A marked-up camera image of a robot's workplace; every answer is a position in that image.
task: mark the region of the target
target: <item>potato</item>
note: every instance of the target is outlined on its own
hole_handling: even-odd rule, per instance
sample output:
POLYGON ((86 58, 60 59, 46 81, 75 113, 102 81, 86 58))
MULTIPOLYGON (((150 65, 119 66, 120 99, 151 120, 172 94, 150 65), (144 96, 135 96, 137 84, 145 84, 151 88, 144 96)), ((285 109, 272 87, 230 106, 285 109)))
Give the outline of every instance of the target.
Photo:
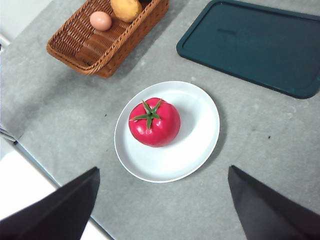
POLYGON ((110 3, 115 16, 126 23, 131 23, 142 12, 138 0, 111 0, 110 3))

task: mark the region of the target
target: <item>wicker basket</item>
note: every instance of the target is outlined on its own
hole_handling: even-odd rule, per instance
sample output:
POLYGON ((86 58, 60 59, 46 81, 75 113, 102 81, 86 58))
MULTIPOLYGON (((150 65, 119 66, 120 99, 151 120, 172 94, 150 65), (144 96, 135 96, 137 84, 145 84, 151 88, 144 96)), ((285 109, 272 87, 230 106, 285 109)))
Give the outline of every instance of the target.
POLYGON ((81 74, 108 78, 126 56, 167 12, 169 0, 142 2, 144 8, 132 22, 117 19, 110 0, 87 0, 51 37, 46 50, 56 59, 81 74), (103 11, 111 15, 112 27, 97 31, 90 15, 103 11))

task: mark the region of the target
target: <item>green calyx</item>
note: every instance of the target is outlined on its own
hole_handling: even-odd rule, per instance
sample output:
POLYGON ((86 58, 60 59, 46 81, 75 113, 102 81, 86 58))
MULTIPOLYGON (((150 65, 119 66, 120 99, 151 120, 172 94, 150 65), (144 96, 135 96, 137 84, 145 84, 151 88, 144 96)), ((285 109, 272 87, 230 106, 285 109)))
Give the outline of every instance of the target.
POLYGON ((146 111, 146 114, 142 114, 139 116, 135 116, 130 119, 130 121, 140 120, 140 119, 146 119, 146 127, 150 130, 152 119, 160 119, 160 116, 157 114, 157 110, 160 107, 162 99, 160 99, 154 108, 151 108, 145 101, 142 100, 144 109, 146 111))

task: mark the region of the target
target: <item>brown egg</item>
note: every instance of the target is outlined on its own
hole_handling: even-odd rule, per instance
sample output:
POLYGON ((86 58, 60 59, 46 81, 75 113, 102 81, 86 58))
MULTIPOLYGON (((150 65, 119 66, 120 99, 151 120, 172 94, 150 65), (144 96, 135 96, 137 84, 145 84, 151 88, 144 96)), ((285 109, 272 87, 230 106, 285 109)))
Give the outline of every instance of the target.
POLYGON ((106 31, 111 28, 112 19, 103 11, 95 11, 90 16, 90 23, 98 31, 106 31))

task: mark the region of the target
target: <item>gray countertop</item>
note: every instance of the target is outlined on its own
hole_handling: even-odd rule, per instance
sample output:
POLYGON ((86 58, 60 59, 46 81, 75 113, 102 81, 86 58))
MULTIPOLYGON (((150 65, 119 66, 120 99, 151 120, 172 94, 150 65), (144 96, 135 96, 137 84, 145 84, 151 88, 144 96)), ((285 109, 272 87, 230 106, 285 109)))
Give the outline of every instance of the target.
MULTIPOLYGON (((178 56, 176 44, 208 0, 171 0, 168 13, 114 76, 81 75, 46 52, 83 0, 54 0, 1 54, 1 125, 65 184, 93 166, 93 217, 117 240, 245 240, 228 186, 236 165, 320 214, 320 94, 300 100, 178 56), (206 163, 171 183, 149 183, 117 159, 114 129, 126 103, 164 81, 204 89, 220 115, 206 163)), ((250 0, 318 15, 320 0, 250 0)))

